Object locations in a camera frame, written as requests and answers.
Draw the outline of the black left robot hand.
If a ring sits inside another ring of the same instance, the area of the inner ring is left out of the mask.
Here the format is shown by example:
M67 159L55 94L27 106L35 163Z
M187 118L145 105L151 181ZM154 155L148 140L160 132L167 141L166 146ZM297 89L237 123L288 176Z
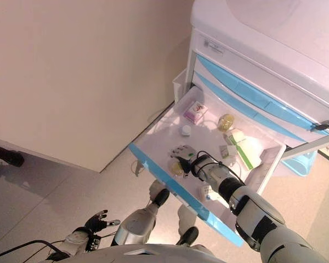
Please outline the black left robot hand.
M101 230L107 227L118 226L121 221L119 219L106 221L108 210L102 210L94 214L91 218L89 218L84 224L85 228L90 230L92 233L100 232Z

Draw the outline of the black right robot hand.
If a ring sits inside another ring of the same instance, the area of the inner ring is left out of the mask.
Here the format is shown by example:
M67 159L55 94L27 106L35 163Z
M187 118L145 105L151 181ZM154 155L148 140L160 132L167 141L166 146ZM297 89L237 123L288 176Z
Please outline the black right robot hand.
M197 152L189 145L180 145L169 153L168 167L172 175L186 178L193 168Z

